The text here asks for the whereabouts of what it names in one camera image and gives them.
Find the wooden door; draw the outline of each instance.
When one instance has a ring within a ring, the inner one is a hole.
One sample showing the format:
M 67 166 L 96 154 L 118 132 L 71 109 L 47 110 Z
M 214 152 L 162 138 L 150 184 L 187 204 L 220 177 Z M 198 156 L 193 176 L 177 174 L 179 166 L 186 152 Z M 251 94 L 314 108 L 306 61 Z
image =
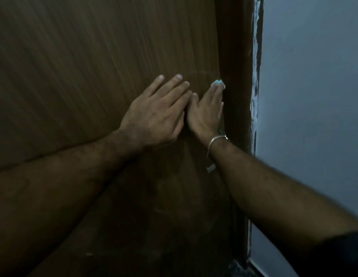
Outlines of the wooden door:
M 0 0 L 0 168 L 118 128 L 159 74 L 219 79 L 214 0 Z M 228 193 L 187 128 L 129 163 L 31 276 L 219 276 Z

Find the bracelet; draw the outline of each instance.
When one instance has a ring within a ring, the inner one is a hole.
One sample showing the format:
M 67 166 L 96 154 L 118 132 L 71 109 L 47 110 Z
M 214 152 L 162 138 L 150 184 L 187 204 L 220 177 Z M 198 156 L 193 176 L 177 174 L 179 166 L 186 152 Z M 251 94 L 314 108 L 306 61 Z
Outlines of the bracelet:
M 209 147 L 207 148 L 207 160 L 209 160 L 210 146 L 211 146 L 212 142 L 215 141 L 218 138 L 225 138 L 226 140 L 228 140 L 228 137 L 226 135 L 218 135 L 218 136 L 215 136 L 214 138 L 212 138 L 211 142 L 209 143 Z M 210 167 L 207 167 L 207 172 L 210 173 L 215 168 L 216 168 L 216 165 L 213 164 Z

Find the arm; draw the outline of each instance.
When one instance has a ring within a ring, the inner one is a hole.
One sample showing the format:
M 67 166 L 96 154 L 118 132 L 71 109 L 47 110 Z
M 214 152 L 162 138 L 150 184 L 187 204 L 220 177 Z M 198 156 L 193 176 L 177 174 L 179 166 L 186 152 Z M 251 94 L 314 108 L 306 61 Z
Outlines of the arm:
M 128 159 L 176 140 L 189 83 L 158 77 L 105 138 L 0 172 L 0 275 L 30 269 L 79 222 Z
M 212 86 L 199 102 L 194 93 L 188 124 L 207 149 L 217 136 L 223 85 Z M 246 216 L 292 265 L 328 238 L 358 230 L 358 220 L 324 196 L 219 138 L 210 154 L 232 196 Z

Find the sleeve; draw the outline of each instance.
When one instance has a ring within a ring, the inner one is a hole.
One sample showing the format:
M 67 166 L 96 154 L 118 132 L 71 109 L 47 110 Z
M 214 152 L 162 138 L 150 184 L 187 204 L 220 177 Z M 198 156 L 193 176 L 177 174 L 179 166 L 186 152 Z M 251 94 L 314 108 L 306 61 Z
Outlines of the sleeve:
M 358 232 L 331 238 L 313 249 L 307 276 L 358 276 Z

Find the light blue wall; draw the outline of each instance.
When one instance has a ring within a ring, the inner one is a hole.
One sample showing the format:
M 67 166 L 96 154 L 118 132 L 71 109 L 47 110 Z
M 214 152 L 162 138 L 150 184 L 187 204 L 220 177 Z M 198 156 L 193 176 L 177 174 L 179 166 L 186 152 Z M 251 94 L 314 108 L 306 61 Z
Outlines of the light blue wall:
M 358 216 L 358 0 L 265 0 L 256 156 Z M 296 276 L 255 227 L 251 256 Z

